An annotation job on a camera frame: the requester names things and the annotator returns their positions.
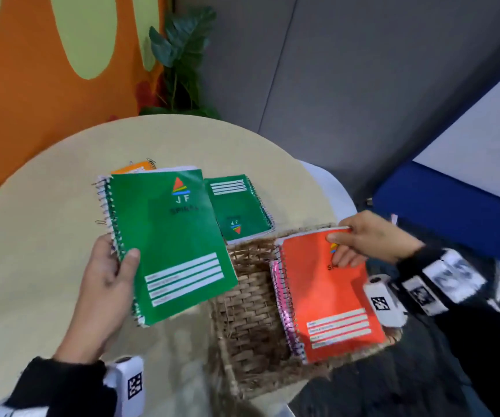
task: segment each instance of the dark floor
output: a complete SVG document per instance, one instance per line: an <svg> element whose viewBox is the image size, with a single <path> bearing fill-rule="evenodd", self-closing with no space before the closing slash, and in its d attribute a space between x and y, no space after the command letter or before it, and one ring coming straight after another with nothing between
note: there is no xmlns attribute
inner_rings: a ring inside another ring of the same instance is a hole
<svg viewBox="0 0 500 417"><path fill-rule="evenodd" d="M459 251L488 279L480 294L491 294L493 259L405 220L399 220L399 226L428 244ZM368 261L368 273L398 274L393 266L373 260ZM451 354L445 336L426 316L410 316L401 341L393 347L340 367L330 380L310 381L289 406L297 417L491 416Z"/></svg>

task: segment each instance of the green notebook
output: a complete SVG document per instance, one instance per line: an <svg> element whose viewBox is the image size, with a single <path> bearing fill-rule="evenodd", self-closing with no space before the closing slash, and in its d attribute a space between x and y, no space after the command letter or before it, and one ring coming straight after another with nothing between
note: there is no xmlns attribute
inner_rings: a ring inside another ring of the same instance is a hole
<svg viewBox="0 0 500 417"><path fill-rule="evenodd" d="M141 325L238 283L200 169L112 175L98 190L119 259L134 247L141 252L134 280L134 314Z"/></svg>
<svg viewBox="0 0 500 417"><path fill-rule="evenodd" d="M206 178L205 187L227 244L236 244L274 230L273 218L246 175Z"/></svg>

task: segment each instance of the blue panel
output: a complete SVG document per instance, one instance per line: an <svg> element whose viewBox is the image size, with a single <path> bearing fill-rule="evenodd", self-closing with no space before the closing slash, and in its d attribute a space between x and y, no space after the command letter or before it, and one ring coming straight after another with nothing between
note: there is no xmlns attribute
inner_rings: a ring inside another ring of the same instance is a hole
<svg viewBox="0 0 500 417"><path fill-rule="evenodd" d="M373 205L500 259L500 197L408 162L378 189Z"/></svg>

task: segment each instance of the white tracking device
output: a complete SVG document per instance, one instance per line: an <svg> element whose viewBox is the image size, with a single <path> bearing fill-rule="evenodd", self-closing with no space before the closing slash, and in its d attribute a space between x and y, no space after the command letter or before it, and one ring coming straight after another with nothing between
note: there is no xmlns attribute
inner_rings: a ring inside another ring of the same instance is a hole
<svg viewBox="0 0 500 417"><path fill-rule="evenodd" d="M387 285L390 279L386 274L373 275L364 284L364 292L382 326L401 328L408 316L405 307Z"/></svg>
<svg viewBox="0 0 500 417"><path fill-rule="evenodd" d="M114 417L140 417L145 407L142 357L122 357L107 364L103 383L117 394Z"/></svg>

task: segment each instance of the sailboat logo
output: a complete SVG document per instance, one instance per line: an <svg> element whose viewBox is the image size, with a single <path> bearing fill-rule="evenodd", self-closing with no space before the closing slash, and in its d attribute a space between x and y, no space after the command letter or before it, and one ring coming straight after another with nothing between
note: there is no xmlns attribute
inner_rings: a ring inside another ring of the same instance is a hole
<svg viewBox="0 0 500 417"><path fill-rule="evenodd" d="M177 179L175 180L175 185L172 188L172 195L180 196L180 195L187 195L189 193L190 190L188 190L184 185L184 183L182 182L182 180L177 177Z"/></svg>

